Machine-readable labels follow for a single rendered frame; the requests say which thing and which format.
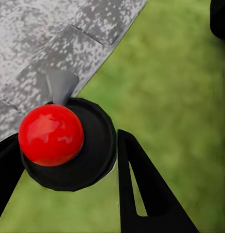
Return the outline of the insectifuge atomizer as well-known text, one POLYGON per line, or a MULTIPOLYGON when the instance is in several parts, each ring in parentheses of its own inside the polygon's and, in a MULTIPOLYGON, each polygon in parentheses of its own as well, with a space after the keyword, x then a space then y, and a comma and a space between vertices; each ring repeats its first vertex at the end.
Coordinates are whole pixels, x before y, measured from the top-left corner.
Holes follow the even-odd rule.
POLYGON ((77 74, 55 69, 46 78, 52 101, 29 112, 20 124, 21 160, 41 186, 75 192, 114 168, 118 135, 98 104, 70 98, 80 82, 77 74))

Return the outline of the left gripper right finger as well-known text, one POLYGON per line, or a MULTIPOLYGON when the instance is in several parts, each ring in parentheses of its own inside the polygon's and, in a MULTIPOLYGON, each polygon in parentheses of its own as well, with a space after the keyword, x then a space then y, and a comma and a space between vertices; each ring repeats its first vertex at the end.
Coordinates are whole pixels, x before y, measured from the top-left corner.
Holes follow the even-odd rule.
POLYGON ((200 233, 134 135, 118 130, 121 233, 200 233), (136 212, 131 163, 148 216, 136 212))

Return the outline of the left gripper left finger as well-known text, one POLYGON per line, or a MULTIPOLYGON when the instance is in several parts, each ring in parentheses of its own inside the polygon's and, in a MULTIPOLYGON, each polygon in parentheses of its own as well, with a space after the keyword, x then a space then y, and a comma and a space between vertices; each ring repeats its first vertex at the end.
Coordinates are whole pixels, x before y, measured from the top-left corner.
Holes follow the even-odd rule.
POLYGON ((0 217, 24 169, 15 133, 0 142, 0 217))

